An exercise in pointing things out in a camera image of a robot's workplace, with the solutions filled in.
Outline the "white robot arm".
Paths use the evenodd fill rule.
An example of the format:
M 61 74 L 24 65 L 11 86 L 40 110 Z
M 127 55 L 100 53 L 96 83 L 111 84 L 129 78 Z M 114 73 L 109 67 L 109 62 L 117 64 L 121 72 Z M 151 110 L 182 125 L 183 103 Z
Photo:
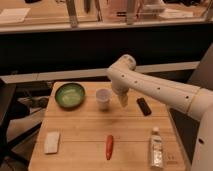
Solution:
M 135 68 L 135 59 L 125 54 L 107 69 L 121 105 L 128 104 L 127 93 L 134 89 L 199 121 L 191 171 L 213 171 L 213 91 L 141 74 Z

